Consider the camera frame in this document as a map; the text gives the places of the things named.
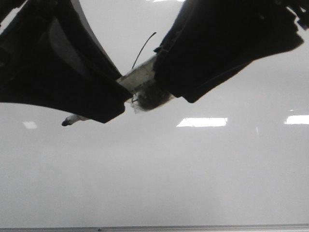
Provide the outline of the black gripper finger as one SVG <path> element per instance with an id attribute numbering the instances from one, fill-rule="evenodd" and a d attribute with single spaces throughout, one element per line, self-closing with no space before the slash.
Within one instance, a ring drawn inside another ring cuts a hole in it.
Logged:
<path id="1" fill-rule="evenodd" d="M 3 0 L 18 13 L 0 35 L 0 100 L 48 107 L 106 123 L 131 93 L 77 0 Z"/>
<path id="2" fill-rule="evenodd" d="M 303 43 L 302 0 L 186 0 L 156 49 L 155 80 L 194 103 L 253 61 Z"/>

